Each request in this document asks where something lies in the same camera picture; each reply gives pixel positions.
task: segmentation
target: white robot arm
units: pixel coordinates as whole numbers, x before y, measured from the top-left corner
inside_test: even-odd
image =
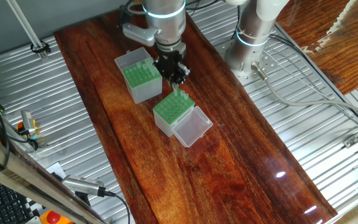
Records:
[[[252,72],[251,65],[262,58],[264,45],[278,14],[289,0],[224,0],[228,4],[246,4],[235,43],[226,54],[233,69]],[[159,57],[155,66],[169,83],[182,84],[190,71],[182,64],[186,45],[181,35],[186,27],[185,0],[143,0],[148,29],[123,24],[126,37],[154,46]]]

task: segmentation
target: wooden board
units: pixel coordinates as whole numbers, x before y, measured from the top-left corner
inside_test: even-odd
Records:
[[[135,105],[114,59],[141,45],[123,36],[117,18],[55,37],[137,223],[315,224],[336,215],[189,18],[191,75],[181,88],[214,125],[188,149],[164,135],[152,110],[172,89],[164,82],[161,95]]]
[[[358,0],[291,0],[277,21],[343,94],[358,88]]]

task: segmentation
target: metal rod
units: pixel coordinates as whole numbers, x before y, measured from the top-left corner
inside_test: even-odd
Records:
[[[28,157],[17,148],[17,153],[10,153],[7,169],[0,172],[0,183],[10,187],[20,194],[52,209],[69,218],[75,223],[105,223],[87,204],[77,200],[67,188],[57,180],[48,181],[39,172],[47,172],[35,161],[27,160]],[[6,148],[0,145],[0,166],[5,160]],[[71,197],[58,188],[62,185]]]
[[[16,0],[6,0],[6,1],[9,4],[9,6],[11,7],[13,13],[16,15],[17,20],[19,20],[20,24],[22,24],[22,27],[23,27],[25,33],[29,36],[34,47],[36,49],[41,49],[42,47],[44,47],[43,44],[41,43],[40,39],[35,34],[34,30],[32,29],[31,25],[29,24],[27,18],[25,17],[22,9],[20,8],[20,6],[16,2]],[[40,55],[41,59],[48,58],[48,55],[46,52],[41,52],[41,53],[39,53],[39,55]]]

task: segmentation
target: wooden table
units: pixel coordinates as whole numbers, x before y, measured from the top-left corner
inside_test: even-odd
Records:
[[[358,88],[358,0],[290,0],[278,23],[343,94]]]
[[[137,223],[315,224],[336,215],[189,18],[192,71],[181,89],[214,125],[188,149],[164,135],[152,109],[172,89],[164,82],[161,95],[133,102],[114,59],[141,45],[123,36],[117,18],[55,37]]]

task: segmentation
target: silver corrugated panel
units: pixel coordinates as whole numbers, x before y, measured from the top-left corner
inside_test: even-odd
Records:
[[[237,11],[233,7],[220,5],[216,17],[196,18],[196,24],[223,56],[231,41],[232,30],[217,30],[209,36],[204,27],[218,27],[219,19],[233,18],[219,26],[233,26],[237,22]],[[223,42],[214,36],[227,34]],[[297,52],[276,40],[270,39],[265,49],[262,66],[276,91],[291,101],[344,99],[344,96],[313,70]],[[255,105],[301,164],[339,216],[358,204],[358,145],[347,149],[343,142],[358,132],[358,123],[332,105],[294,107],[284,105],[272,96],[267,85],[257,76],[239,77]]]
[[[98,179],[123,197],[56,40],[44,41],[52,51],[48,60],[41,61],[29,47],[0,56],[0,103],[5,117],[16,125],[21,110],[30,110],[39,128],[38,142],[47,143],[32,155],[38,163],[46,168],[59,162],[66,174]],[[120,200],[89,196],[89,201],[103,218],[127,223]]]
[[[237,25],[236,6],[222,1],[194,13],[193,11],[187,12],[212,45],[229,40]]]

